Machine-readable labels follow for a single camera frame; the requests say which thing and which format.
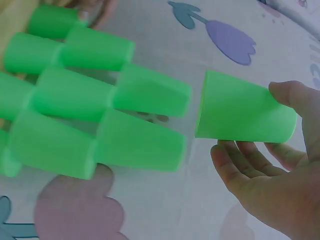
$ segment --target finger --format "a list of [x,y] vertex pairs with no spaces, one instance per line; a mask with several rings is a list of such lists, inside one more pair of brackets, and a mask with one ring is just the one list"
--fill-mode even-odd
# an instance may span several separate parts
[[216,171],[224,182],[226,188],[240,198],[241,189],[250,180],[242,174],[231,161],[227,151],[219,145],[214,146],[211,151],[211,158]]
[[297,81],[271,83],[269,90],[281,104],[302,117],[302,129],[309,162],[320,161],[320,91]]
[[219,140],[218,145],[225,148],[233,164],[242,174],[249,178],[265,176],[264,173],[257,171],[251,166],[248,160],[241,154],[234,141]]
[[79,0],[70,0],[68,4],[66,4],[64,7],[68,9],[73,9],[78,5],[79,5]]
[[58,6],[65,6],[69,4],[71,1],[70,0],[55,0],[54,4]]
[[91,24],[91,28],[99,29],[103,23],[112,15],[117,7],[118,0],[104,0],[101,10],[96,19]]
[[0,129],[5,125],[5,120],[0,118]]
[[258,150],[253,142],[236,142],[240,152],[248,159],[249,163],[256,170],[266,174],[267,176],[279,176],[287,173],[283,169],[273,166],[266,157]]
[[292,171],[297,166],[308,164],[308,156],[306,152],[295,150],[286,144],[280,143],[266,143],[265,146],[269,153],[271,153],[271,155],[289,171]]
[[88,19],[89,12],[96,6],[97,0],[80,0],[79,17],[81,19]]
[[279,103],[293,108],[301,117],[307,117],[310,107],[320,109],[320,92],[299,81],[271,82],[269,90]]
[[52,4],[54,0],[41,0],[40,3],[42,4]]

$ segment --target hand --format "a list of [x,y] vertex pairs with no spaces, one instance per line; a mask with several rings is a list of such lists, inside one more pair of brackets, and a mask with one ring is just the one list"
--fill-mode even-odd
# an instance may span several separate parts
[[114,12],[117,0],[44,0],[49,4],[58,6],[66,6],[67,8],[74,8],[79,5],[79,17],[87,19],[89,13],[95,8],[96,5],[102,2],[101,9],[98,16],[90,25],[93,29],[98,29]]
[[252,142],[218,141],[214,166],[227,189],[253,216],[295,240],[320,239],[320,92],[297,81],[271,83],[281,104],[302,117],[306,152],[266,143],[290,172],[273,166]]

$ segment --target white fabric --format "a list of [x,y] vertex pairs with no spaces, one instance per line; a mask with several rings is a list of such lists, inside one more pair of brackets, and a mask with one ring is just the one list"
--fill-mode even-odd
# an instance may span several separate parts
[[320,40],[320,0],[266,0]]
[[[313,78],[320,76],[310,71],[314,64],[311,55],[315,55],[310,45],[320,46],[303,28],[283,15],[274,16],[256,0],[185,3],[198,7],[201,12],[197,14],[208,21],[227,23],[246,33],[256,42],[256,54],[251,56],[250,65],[232,61],[212,42],[202,22],[195,20],[194,29],[183,27],[167,0],[119,1],[104,31],[136,42],[136,64],[185,81],[194,92],[187,116],[170,118],[167,124],[189,139],[190,155],[177,172],[111,166],[115,182],[110,196],[122,204],[125,212],[121,232],[130,240],[286,240],[247,214],[226,190],[209,156],[216,141],[193,138],[197,108],[206,69],[265,87],[270,81],[288,80],[314,86]],[[90,73],[106,78],[105,73]],[[290,144],[304,150],[301,120]],[[259,147],[266,153],[262,144]],[[53,177],[52,173],[28,167],[16,178],[0,176],[0,194],[12,200],[10,222],[33,222],[37,195]]]

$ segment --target green plastic cup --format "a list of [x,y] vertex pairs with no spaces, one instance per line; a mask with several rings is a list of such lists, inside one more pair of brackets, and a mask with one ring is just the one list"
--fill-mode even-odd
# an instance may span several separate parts
[[284,143],[296,121],[296,112],[279,104],[267,88],[221,72],[206,73],[197,138]]
[[96,163],[93,138],[55,119],[23,111],[14,121],[8,146],[22,164],[81,179],[90,179]]
[[28,33],[43,38],[64,39],[74,27],[86,27],[88,21],[78,17],[78,10],[41,4],[31,16]]
[[105,165],[175,171],[185,151],[182,134],[112,108],[96,134],[95,159]]
[[22,168],[22,164],[13,159],[8,148],[8,133],[0,129],[0,174],[15,177]]
[[76,27],[71,30],[63,49],[63,64],[68,67],[120,71],[131,62],[135,43],[127,39]]
[[11,73],[40,74],[48,66],[61,66],[63,44],[26,33],[15,34],[4,52],[4,68]]
[[182,117],[192,97],[189,84],[150,69],[126,64],[117,80],[114,108]]
[[13,121],[29,108],[34,86],[14,76],[0,72],[0,118]]
[[37,81],[34,106],[38,112],[84,121],[99,121],[112,105],[115,87],[103,81],[49,67]]

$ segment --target bedsheet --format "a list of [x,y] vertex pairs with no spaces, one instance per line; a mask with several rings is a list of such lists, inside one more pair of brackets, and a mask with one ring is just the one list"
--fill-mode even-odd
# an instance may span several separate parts
[[261,0],[286,15],[320,40],[319,0]]
[[[135,41],[136,64],[192,86],[184,118],[135,113],[185,134],[189,155],[171,173],[99,165],[90,181],[30,167],[15,178],[0,176],[0,239],[287,240],[226,190],[210,159],[216,140],[193,137],[197,110],[207,69],[265,87],[299,80],[320,88],[319,42],[256,0],[120,0],[103,31]],[[72,125],[94,129],[88,122]],[[289,144],[304,150],[301,119],[297,126]],[[279,165],[263,144],[258,147]]]

